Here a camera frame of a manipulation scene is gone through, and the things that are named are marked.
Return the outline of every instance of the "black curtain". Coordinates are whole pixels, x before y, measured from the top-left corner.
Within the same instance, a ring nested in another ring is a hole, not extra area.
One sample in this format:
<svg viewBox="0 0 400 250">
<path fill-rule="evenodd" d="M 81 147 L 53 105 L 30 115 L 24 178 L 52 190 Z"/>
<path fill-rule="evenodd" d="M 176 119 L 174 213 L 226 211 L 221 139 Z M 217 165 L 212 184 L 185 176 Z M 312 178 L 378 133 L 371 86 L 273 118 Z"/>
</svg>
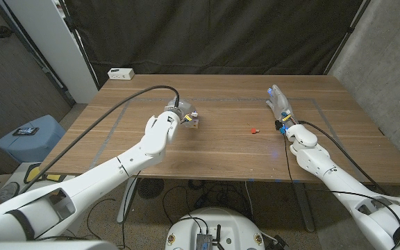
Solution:
<svg viewBox="0 0 400 250">
<path fill-rule="evenodd" d="M 100 84 L 136 74 L 323 74 L 362 0 L 67 0 Z"/>
</svg>

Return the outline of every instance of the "white wall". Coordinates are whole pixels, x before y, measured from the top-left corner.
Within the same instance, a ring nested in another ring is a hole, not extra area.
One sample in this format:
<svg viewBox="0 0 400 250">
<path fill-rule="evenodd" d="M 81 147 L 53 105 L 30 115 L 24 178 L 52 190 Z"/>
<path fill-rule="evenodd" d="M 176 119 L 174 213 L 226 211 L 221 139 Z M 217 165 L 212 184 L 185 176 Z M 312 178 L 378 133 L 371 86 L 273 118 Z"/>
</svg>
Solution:
<svg viewBox="0 0 400 250">
<path fill-rule="evenodd" d="M 89 103 L 98 90 L 72 34 L 50 0 L 6 0 L 38 49 L 77 103 Z"/>
</svg>

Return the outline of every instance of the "yellow cable connector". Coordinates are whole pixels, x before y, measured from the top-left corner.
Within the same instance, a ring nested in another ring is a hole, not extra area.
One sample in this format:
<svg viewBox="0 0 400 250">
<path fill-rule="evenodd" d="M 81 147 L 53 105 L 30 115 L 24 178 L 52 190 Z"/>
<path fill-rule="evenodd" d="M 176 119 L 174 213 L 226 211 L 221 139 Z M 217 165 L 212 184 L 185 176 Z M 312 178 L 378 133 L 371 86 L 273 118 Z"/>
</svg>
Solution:
<svg viewBox="0 0 400 250">
<path fill-rule="evenodd" d="M 189 115 L 185 115 L 185 119 L 186 119 L 186 120 L 188 120 L 189 122 L 191 122 L 191 121 L 192 121 L 192 118 L 191 118 L 191 117 L 189 117 Z"/>
<path fill-rule="evenodd" d="M 287 117 L 283 118 L 282 121 L 286 121 L 291 117 L 291 115 L 288 115 Z"/>
</svg>

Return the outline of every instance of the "blue container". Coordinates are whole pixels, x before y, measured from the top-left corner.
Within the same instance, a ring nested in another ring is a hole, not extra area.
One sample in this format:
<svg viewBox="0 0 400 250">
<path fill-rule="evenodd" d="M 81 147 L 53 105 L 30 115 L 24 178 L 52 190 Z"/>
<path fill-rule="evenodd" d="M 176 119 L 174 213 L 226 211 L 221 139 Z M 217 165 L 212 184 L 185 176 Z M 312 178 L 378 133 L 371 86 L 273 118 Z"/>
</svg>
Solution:
<svg viewBox="0 0 400 250">
<path fill-rule="evenodd" d="M 34 135 L 13 135 L 18 128 L 40 129 Z M 45 115 L 18 128 L 0 139 L 0 149 L 19 163 L 42 162 L 66 133 L 51 115 Z"/>
</svg>

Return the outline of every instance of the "gray wall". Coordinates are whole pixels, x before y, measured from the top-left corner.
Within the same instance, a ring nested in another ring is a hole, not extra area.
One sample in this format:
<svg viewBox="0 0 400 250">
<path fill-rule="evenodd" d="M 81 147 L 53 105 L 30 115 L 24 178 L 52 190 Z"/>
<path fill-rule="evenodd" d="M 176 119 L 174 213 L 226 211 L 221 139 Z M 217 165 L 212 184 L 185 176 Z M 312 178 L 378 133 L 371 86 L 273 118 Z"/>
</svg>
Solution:
<svg viewBox="0 0 400 250">
<path fill-rule="evenodd" d="M 400 150 L 400 1 L 370 3 L 329 74 Z"/>
</svg>

